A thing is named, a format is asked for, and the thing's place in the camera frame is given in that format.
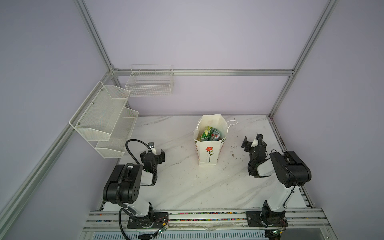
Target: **white paper bag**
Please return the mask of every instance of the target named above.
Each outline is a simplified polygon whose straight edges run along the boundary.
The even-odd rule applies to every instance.
[[[235,123],[228,126],[228,122],[231,121],[234,121]],[[237,124],[236,120],[226,122],[220,114],[203,115],[201,117],[197,123],[196,129],[193,131],[197,155],[199,157],[199,166],[214,166],[217,164],[218,155],[220,154],[223,144],[227,139],[229,127],[235,124]],[[198,140],[205,128],[208,126],[214,127],[219,131],[220,138],[218,141],[200,142]]]

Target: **marble table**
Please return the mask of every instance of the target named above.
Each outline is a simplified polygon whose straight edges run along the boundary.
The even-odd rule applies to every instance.
[[[138,117],[131,138],[154,142],[156,150],[165,151],[166,161],[158,165],[155,186],[141,186],[140,197],[151,202],[155,210],[219,210],[260,208],[272,194],[278,180],[273,174],[255,179],[248,175],[249,153],[241,144],[244,137],[252,141],[263,134],[268,154],[282,152],[265,115],[223,116],[237,120],[232,126],[216,166],[199,166],[193,130],[201,116]],[[140,161],[146,148],[130,142],[129,149]],[[120,164],[134,162],[128,153]],[[300,191],[295,191],[288,208],[305,208]],[[104,211],[119,207],[106,203]]]

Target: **shopping bag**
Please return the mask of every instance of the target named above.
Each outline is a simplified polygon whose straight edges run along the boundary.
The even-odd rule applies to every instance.
[[[194,133],[194,142],[199,157],[199,166],[214,166],[217,164],[218,156],[223,148],[224,142],[227,139],[229,127],[237,124],[236,120],[225,121],[220,114],[203,115],[197,123]],[[214,127],[220,133],[220,138],[217,141],[200,142],[198,139],[206,127]]]

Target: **white mesh shelf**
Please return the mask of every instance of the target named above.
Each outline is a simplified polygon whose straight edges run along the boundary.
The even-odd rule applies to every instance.
[[[170,96],[174,85],[172,65],[131,65],[125,85],[132,97]]]
[[[87,141],[108,141],[115,128],[118,117],[126,105],[129,91],[116,87],[104,86],[89,104],[84,114],[77,122],[70,124]]]
[[[125,152],[125,142],[131,137],[139,112],[123,108],[109,141],[98,142],[95,149],[104,158],[120,158]]]

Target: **black mounting plate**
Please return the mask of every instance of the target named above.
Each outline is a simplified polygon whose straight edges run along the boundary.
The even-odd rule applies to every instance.
[[[127,228],[128,229],[143,228],[142,225],[140,224],[142,221],[144,221],[144,220],[129,218]],[[163,227],[164,222],[168,222],[168,213],[167,212],[155,212],[154,213],[154,222],[150,228],[159,229],[159,228]]]
[[[265,225],[263,225],[261,222],[262,222],[262,219],[261,219],[261,211],[247,211],[245,212],[246,216],[247,216],[247,221],[248,221],[248,227],[266,227]],[[288,222],[287,222],[287,219],[286,217],[284,216],[283,217],[284,219],[284,222],[285,222],[285,226],[288,226]],[[278,221],[277,223],[273,224],[272,226],[270,227],[283,227],[283,223],[281,221]]]

